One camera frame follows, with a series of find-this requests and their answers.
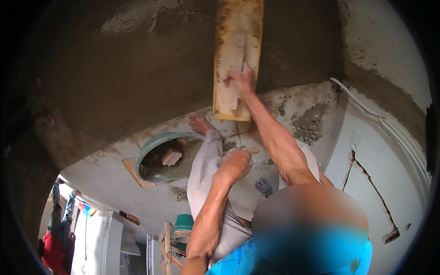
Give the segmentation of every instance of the stacked bucket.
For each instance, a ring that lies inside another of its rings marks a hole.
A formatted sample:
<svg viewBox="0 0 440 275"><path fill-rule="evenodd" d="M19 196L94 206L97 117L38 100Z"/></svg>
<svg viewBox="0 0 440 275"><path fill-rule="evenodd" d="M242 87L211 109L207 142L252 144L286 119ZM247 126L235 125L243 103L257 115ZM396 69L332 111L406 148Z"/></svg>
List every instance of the stacked bucket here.
<svg viewBox="0 0 440 275"><path fill-rule="evenodd" d="M194 220L190 214L180 214L177 216L173 227L174 240L176 242L188 243L191 237Z"/></svg>

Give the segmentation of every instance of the red shirt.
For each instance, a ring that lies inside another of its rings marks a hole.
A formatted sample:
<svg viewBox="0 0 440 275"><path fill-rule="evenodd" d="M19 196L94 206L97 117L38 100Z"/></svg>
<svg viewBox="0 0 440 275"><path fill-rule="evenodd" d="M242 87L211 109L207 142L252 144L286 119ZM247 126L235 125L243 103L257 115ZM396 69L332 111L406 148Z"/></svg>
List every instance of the red shirt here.
<svg viewBox="0 0 440 275"><path fill-rule="evenodd" d="M50 268L54 273L69 275L64 268L64 258L66 257L66 248L60 243L57 238L52 236L49 231L46 231L46 236L43 237L44 251L41 260L43 264Z"/></svg>

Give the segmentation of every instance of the white pipe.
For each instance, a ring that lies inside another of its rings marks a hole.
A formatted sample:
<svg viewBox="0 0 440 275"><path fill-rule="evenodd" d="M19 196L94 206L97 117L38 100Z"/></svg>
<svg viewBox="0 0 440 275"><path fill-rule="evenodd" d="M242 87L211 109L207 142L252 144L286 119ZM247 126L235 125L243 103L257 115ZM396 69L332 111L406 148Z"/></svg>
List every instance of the white pipe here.
<svg viewBox="0 0 440 275"><path fill-rule="evenodd" d="M403 149L411 157L412 161L416 164L417 168L423 175L425 184L429 188L431 184L429 180L430 176L426 171L426 161L423 157L421 157L419 150L416 149L417 147L412 138L408 136L407 133L401 131L395 123L385 117L380 116L378 113L365 106L365 104L360 102L339 80L334 77L331 77L330 80L338 84L341 89L344 90L362 109L373 115L374 119L379 121L381 125L383 125L394 136L394 138L402 145Z"/></svg>

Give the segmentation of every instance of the gray pants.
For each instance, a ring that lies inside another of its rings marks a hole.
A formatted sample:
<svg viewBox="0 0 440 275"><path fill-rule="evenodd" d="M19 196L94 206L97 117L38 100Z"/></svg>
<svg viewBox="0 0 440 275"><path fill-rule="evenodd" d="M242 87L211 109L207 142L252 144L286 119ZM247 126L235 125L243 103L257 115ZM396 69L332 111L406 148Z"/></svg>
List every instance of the gray pants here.
<svg viewBox="0 0 440 275"><path fill-rule="evenodd" d="M52 187L53 211L49 220L49 232L59 240L64 247L69 244L70 226L72 225L73 207L75 206L75 196L73 192L69 194L66 211L61 219L61 205L59 195L59 183L55 182Z"/></svg>
<svg viewBox="0 0 440 275"><path fill-rule="evenodd" d="M316 162L315 156L310 152L307 144L298 140L297 143L306 155L309 169L315 178L319 180L318 163ZM188 201L194 220L197 218L208 197L209 190L211 190L213 183L213 176L220 167L222 157L223 143L221 136L216 130L209 130L206 133L205 141L194 158L191 174L188 179ZM281 177L279 178L279 189L286 187L286 183ZM217 262L251 237L252 233L240 223L237 214L232 210L231 203L228 200L224 211L220 241L211 260L214 263Z"/></svg>

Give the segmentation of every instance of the wet cement wall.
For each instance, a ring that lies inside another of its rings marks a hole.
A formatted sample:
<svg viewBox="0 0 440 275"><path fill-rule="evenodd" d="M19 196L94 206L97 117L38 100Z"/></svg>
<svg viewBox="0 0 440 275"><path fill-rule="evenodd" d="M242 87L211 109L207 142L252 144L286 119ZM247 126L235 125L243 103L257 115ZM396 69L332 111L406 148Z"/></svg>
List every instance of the wet cement wall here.
<svg viewBox="0 0 440 275"><path fill-rule="evenodd" d="M216 1L57 1L16 86L39 76L36 132L59 169L134 132L212 105ZM265 3L258 92L343 75L336 1Z"/></svg>

